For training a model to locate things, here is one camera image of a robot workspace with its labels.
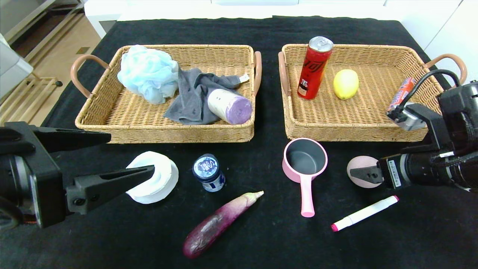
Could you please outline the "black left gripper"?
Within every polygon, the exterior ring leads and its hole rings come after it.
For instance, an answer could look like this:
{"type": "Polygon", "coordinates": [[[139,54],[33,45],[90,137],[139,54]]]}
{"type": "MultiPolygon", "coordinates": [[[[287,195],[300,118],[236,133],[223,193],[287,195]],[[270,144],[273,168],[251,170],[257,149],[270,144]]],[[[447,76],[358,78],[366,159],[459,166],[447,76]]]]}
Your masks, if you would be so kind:
{"type": "MultiPolygon", "coordinates": [[[[41,228],[65,219],[62,173],[49,153],[109,143],[111,134],[37,127],[24,121],[1,127],[1,228],[26,222],[41,228]]],[[[85,215],[150,179],[153,165],[75,177],[66,191],[68,211],[85,215]]]]}

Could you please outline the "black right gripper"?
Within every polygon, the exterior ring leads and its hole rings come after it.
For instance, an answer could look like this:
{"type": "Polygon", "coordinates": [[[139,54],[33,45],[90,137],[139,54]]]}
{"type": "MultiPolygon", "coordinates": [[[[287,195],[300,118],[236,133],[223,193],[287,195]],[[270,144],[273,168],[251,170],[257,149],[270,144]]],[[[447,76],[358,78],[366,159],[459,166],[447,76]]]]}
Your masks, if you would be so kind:
{"type": "Polygon", "coordinates": [[[439,178],[431,167],[430,153],[406,153],[381,158],[378,166],[350,170],[354,184],[384,184],[400,190],[412,185],[438,186],[439,178]]]}

